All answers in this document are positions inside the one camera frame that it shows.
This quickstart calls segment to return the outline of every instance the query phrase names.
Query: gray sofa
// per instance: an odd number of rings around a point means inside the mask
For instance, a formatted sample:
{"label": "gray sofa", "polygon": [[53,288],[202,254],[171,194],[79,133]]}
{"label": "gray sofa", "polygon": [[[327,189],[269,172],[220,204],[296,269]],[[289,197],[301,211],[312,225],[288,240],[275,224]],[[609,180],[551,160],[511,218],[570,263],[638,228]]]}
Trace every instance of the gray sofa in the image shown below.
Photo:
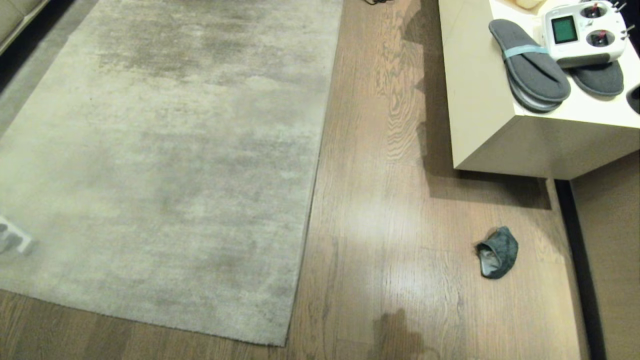
{"label": "gray sofa", "polygon": [[0,54],[49,0],[0,0]]}

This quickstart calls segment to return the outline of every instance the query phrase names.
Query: gray rug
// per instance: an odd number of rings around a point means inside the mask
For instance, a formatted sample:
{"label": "gray rug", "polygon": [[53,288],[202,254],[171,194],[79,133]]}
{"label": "gray rug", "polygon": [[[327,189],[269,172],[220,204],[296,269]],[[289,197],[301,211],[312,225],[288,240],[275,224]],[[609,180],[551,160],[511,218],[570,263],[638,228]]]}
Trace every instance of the gray rug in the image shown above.
{"label": "gray rug", "polygon": [[0,288],[283,345],[341,0],[102,0],[0,139]]}

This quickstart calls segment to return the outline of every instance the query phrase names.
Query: hardwood floorboard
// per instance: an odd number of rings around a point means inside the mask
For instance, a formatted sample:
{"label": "hardwood floorboard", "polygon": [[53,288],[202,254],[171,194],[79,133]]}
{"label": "hardwood floorboard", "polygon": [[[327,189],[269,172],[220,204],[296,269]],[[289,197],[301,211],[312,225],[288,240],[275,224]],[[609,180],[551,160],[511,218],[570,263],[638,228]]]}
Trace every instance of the hardwood floorboard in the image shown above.
{"label": "hardwood floorboard", "polygon": [[[452,169],[437,0],[345,0],[283,348],[0,291],[0,359],[585,359],[553,181]],[[508,225],[503,279],[474,244]]]}

